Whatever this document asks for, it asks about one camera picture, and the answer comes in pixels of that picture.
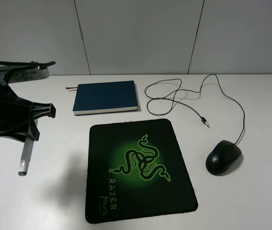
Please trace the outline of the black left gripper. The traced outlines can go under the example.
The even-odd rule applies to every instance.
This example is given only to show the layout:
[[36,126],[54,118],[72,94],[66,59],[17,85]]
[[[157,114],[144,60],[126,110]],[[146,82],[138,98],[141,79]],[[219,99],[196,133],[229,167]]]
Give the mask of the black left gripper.
[[0,138],[38,141],[37,119],[43,116],[55,118],[56,108],[52,103],[33,103],[17,96],[9,85],[0,84]]

